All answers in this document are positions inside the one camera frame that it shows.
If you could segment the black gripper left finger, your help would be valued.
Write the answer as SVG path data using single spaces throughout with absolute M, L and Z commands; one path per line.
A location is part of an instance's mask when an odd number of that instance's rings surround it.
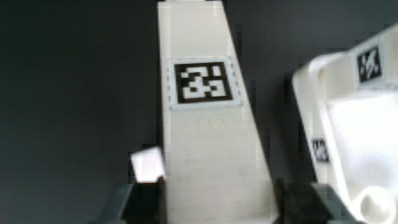
M 165 179 L 131 181 L 111 189 L 97 217 L 87 224 L 166 224 L 163 208 Z

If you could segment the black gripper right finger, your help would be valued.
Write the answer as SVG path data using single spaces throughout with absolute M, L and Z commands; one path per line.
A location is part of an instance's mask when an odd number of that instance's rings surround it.
M 362 224 L 328 184 L 273 182 L 277 224 Z

